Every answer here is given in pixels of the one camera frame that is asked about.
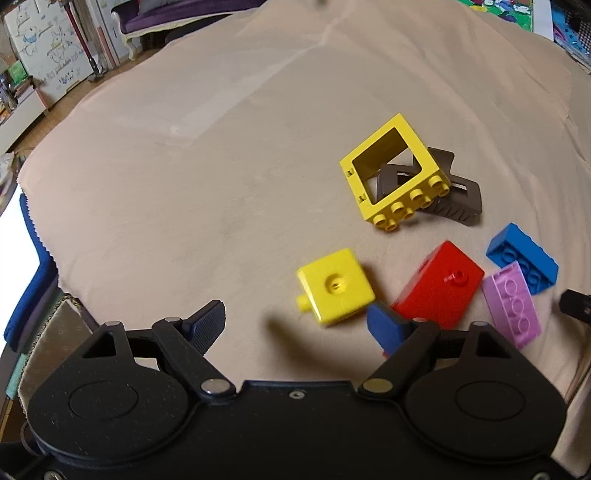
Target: red toy block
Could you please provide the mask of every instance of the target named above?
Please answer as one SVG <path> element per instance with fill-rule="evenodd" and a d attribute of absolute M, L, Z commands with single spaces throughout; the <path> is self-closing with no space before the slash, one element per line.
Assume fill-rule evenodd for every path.
<path fill-rule="evenodd" d="M 484 271 L 449 240 L 431 252 L 392 308 L 407 319 L 422 317 L 454 328 L 484 277 Z"/>

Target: wooden floor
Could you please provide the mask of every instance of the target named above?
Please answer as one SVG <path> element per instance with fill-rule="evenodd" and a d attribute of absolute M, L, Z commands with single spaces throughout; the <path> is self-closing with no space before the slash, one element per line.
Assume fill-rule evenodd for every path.
<path fill-rule="evenodd" d="M 100 82 L 90 83 L 88 80 L 80 82 L 51 107 L 47 116 L 39 117 L 37 121 L 21 135 L 17 142 L 12 146 L 12 150 L 18 154 L 28 156 L 31 150 L 33 150 L 33 148 L 35 148 L 57 124 L 67 117 L 78 102 L 80 102 L 88 93 L 98 87 L 101 83 L 120 73 L 127 72 L 127 70 L 132 69 L 144 60 L 147 60 L 157 51 L 158 50 L 148 50 L 140 53 L 137 60 L 127 61 L 121 67 L 107 72 Z"/>

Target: colorful picture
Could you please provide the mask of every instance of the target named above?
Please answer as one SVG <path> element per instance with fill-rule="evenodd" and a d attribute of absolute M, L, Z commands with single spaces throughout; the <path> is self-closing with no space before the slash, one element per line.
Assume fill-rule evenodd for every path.
<path fill-rule="evenodd" d="M 474 10 L 490 12 L 508 22 L 517 23 L 524 30 L 532 30 L 532 0 L 459 0 Z"/>

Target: beige tablecloth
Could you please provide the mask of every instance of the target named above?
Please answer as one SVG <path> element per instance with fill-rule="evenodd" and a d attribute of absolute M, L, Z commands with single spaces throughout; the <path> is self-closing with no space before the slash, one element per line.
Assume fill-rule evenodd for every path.
<path fill-rule="evenodd" d="M 399 112 L 480 184 L 479 226 L 362 220 L 339 160 Z M 61 287 L 98 321 L 147 327 L 223 300 L 207 356 L 237 384 L 359 382 L 382 362 L 362 316 L 321 329 L 298 312 L 298 267 L 352 248 L 390 302 L 445 239 L 495 271 L 486 247 L 515 222 L 560 266 L 525 353 L 565 394 L 588 335 L 555 303 L 591 291 L 590 127 L 578 65 L 456 0 L 269 0 L 96 89 L 20 181 Z M 462 326 L 476 319 L 491 319 L 480 291 Z M 556 451 L 577 472 L 583 433 L 569 423 Z"/>

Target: sofa leg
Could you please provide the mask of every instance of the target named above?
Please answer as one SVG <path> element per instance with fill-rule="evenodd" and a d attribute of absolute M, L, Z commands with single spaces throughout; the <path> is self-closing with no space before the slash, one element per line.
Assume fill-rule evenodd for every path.
<path fill-rule="evenodd" d="M 126 38 L 125 46 L 129 50 L 129 59 L 135 60 L 138 57 L 138 49 L 135 48 L 135 45 L 133 44 L 133 38 Z"/>

